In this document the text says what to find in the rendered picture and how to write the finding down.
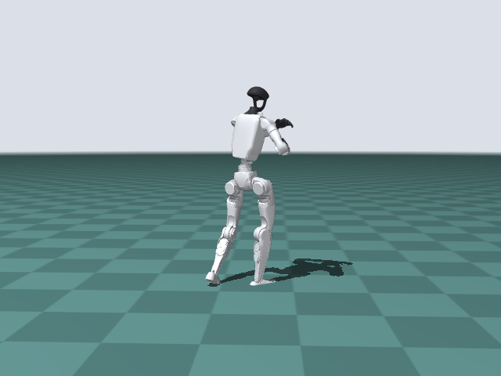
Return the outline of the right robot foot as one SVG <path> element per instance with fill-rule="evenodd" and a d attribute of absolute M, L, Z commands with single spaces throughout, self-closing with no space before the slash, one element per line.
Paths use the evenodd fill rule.
<path fill-rule="evenodd" d="M 276 282 L 276 280 L 273 280 L 273 279 L 272 280 L 262 279 L 261 283 L 257 283 L 257 279 L 256 279 L 255 281 L 250 282 L 250 285 L 268 284 L 268 283 L 273 283 L 273 282 Z"/>

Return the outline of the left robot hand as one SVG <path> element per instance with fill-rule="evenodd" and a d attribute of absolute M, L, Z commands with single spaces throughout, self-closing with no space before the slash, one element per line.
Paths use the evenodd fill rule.
<path fill-rule="evenodd" d="M 280 119 L 277 119 L 277 120 L 275 121 L 275 123 L 276 123 L 276 127 L 277 127 L 277 129 L 278 129 L 278 128 L 284 128 L 284 127 L 289 126 L 289 125 L 293 128 L 292 123 L 291 123 L 289 120 L 287 120 L 286 118 L 281 119 L 281 120 L 280 120 Z"/>

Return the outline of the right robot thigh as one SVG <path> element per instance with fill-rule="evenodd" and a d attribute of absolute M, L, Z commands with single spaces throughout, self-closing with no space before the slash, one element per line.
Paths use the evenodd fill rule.
<path fill-rule="evenodd" d="M 253 186 L 254 193 L 259 195 L 258 208 L 261 226 L 254 231 L 254 238 L 259 241 L 259 233 L 261 230 L 267 229 L 271 235 L 275 220 L 276 203 L 272 183 L 269 180 L 255 177 L 252 179 L 251 185 Z"/>

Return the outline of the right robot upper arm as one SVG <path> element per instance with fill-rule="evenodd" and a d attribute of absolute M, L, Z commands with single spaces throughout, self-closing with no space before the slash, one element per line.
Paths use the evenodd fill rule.
<path fill-rule="evenodd" d="M 288 149 L 286 148 L 286 146 L 282 141 L 281 135 L 279 134 L 279 131 L 276 127 L 276 123 L 273 120 L 269 120 L 263 117 L 260 118 L 260 121 L 261 121 L 260 122 L 261 129 L 267 131 L 269 137 L 276 145 L 276 147 L 274 147 L 276 152 L 279 155 L 287 152 Z"/>

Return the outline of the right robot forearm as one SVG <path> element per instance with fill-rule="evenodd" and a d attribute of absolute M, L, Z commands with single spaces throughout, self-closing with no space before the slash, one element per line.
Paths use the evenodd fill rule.
<path fill-rule="evenodd" d="M 289 153 L 290 153 L 290 147 L 289 147 L 289 146 L 288 146 L 285 142 L 283 142 L 283 143 L 284 143 L 284 145 L 286 146 L 286 148 L 288 149 L 288 151 L 287 151 L 287 152 L 285 152 L 285 153 L 284 153 L 284 154 L 282 154 L 282 155 L 283 155 L 283 156 L 289 155 Z"/>

